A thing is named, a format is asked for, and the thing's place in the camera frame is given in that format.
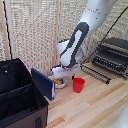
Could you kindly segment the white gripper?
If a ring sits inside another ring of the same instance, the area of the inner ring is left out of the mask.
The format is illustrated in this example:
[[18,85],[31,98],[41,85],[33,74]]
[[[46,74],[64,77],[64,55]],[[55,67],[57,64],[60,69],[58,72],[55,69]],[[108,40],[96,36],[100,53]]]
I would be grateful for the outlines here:
[[[81,71],[79,64],[75,64],[72,68],[63,68],[62,66],[57,66],[52,69],[53,76],[55,79],[62,78],[71,74],[75,74]],[[62,84],[65,83],[65,78],[61,79]]]

